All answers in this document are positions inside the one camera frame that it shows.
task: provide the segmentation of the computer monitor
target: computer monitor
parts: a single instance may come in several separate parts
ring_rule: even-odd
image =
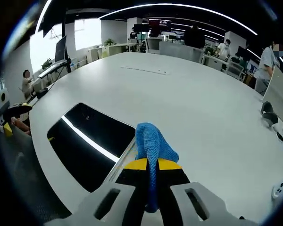
[[[66,35],[60,41],[57,42],[55,63],[58,61],[65,60],[65,50],[66,50]]]
[[[237,56],[242,57],[245,61],[249,61],[251,57],[250,52],[242,48],[241,46],[238,47],[238,51],[236,54]]]
[[[177,36],[175,36],[175,35],[169,35],[169,39],[177,40]]]

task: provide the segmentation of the black panel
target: black panel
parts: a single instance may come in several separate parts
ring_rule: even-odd
[[[87,191],[93,192],[115,162],[86,142],[66,121],[118,158],[134,138],[135,129],[82,103],[67,112],[64,119],[49,130],[47,137],[52,138],[53,149],[71,175]]]

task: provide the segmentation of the potted plant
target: potted plant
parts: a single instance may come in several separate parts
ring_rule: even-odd
[[[104,46],[112,46],[116,44],[115,41],[113,41],[112,39],[107,39],[105,42],[104,42]]]
[[[48,58],[43,64],[42,64],[42,69],[45,70],[48,68],[50,65],[52,65],[51,58]]]

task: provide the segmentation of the standing person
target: standing person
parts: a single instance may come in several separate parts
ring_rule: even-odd
[[[30,97],[30,94],[31,94],[30,83],[33,79],[29,77],[30,77],[29,70],[25,70],[23,72],[23,80],[22,80],[22,92],[24,94],[25,99],[28,99],[28,97]]]
[[[204,48],[206,44],[204,33],[199,30],[196,23],[193,24],[192,28],[188,28],[184,32],[184,43],[186,46],[191,46],[195,48]]]
[[[274,68],[277,65],[280,67],[278,57],[274,55],[274,51],[279,50],[279,41],[274,40],[270,46],[267,46],[261,55],[259,68],[256,70],[254,77],[256,78],[255,90],[261,95],[265,94],[265,91],[272,78]]]
[[[222,57],[229,57],[231,55],[230,48],[231,41],[229,39],[225,40],[225,43],[220,43],[217,47],[216,54]]]
[[[130,33],[130,38],[131,39],[137,39],[137,34],[138,34],[138,32],[135,32],[134,31],[134,27],[132,28],[132,31],[131,31],[131,33]]]

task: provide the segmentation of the gray shirt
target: gray shirt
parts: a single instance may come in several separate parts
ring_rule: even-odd
[[[275,65],[280,66],[271,47],[266,47],[263,50],[259,68],[256,70],[254,74],[254,77],[256,79],[270,80],[270,76],[268,74],[268,71],[266,70],[265,65],[272,68],[272,70],[274,69]]]

